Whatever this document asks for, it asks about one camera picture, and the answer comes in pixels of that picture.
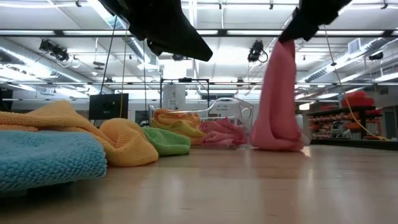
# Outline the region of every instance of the wooden floor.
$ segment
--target wooden floor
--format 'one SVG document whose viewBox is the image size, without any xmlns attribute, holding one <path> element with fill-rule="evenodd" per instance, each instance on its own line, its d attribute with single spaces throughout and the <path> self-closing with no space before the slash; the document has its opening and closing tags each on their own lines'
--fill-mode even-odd
<svg viewBox="0 0 398 224">
<path fill-rule="evenodd" d="M 0 199 L 0 223 L 397 223 L 398 152 L 193 149 L 105 179 Z"/>
</svg>

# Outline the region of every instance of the microfiber cloth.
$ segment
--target microfiber cloth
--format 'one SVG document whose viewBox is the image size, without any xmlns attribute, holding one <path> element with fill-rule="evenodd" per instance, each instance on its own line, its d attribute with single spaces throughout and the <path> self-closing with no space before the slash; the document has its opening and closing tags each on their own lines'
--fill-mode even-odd
<svg viewBox="0 0 398 224">
<path fill-rule="evenodd" d="M 86 133 L 0 131 L 0 193 L 104 177 L 103 146 Z"/>
<path fill-rule="evenodd" d="M 99 130 L 76 113 L 65 100 L 56 101 L 26 114 L 0 112 L 0 130 L 78 131 L 90 133 L 103 146 L 108 164 L 132 167 L 154 162 L 159 155 L 138 124 L 127 119 L 111 119 Z"/>
<path fill-rule="evenodd" d="M 192 145 L 202 143 L 205 133 L 199 130 L 201 124 L 196 113 L 171 113 L 171 110 L 158 109 L 150 121 L 153 128 L 161 128 L 188 137 Z"/>
<path fill-rule="evenodd" d="M 206 133 L 204 145 L 240 146 L 247 141 L 246 133 L 239 126 L 229 122 L 228 118 L 217 121 L 206 121 L 200 125 L 200 130 Z"/>
<path fill-rule="evenodd" d="M 295 75 L 294 41 L 276 42 L 261 89 L 259 115 L 251 131 L 252 146 L 277 151 L 303 148 L 294 113 Z"/>
<path fill-rule="evenodd" d="M 148 141 L 155 147 L 159 156 L 179 156 L 189 154 L 191 140 L 160 128 L 142 128 Z"/>
</svg>

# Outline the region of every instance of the computer monitor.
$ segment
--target computer monitor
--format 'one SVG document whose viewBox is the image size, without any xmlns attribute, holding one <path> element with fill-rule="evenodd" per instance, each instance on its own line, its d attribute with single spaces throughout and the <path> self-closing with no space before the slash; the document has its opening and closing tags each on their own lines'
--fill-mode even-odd
<svg viewBox="0 0 398 224">
<path fill-rule="evenodd" d="M 112 119 L 121 118 L 128 119 L 129 94 L 107 94 L 107 95 L 91 95 L 90 108 L 88 110 L 88 119 Z"/>
</svg>

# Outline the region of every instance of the pink microfiber cloth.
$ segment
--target pink microfiber cloth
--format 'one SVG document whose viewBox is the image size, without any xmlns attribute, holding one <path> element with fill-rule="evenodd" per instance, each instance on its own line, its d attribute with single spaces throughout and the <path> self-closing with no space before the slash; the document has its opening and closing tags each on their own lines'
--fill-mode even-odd
<svg viewBox="0 0 398 224">
<path fill-rule="evenodd" d="M 206 133 L 203 144 L 207 146 L 240 146 L 247 141 L 244 130 L 230 123 L 228 118 L 203 122 L 200 131 Z"/>
<path fill-rule="evenodd" d="M 264 150 L 299 151 L 301 130 L 295 120 L 296 75 L 293 40 L 275 44 L 261 90 L 259 116 L 250 136 L 251 145 Z"/>
</svg>

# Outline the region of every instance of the green microfiber cloth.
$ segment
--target green microfiber cloth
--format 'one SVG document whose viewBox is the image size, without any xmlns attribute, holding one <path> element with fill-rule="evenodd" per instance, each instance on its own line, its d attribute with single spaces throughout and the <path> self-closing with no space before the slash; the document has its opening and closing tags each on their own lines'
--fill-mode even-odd
<svg viewBox="0 0 398 224">
<path fill-rule="evenodd" d="M 159 156 L 179 156 L 189 154 L 191 140 L 160 128 L 142 128 L 148 141 L 155 147 Z"/>
</svg>

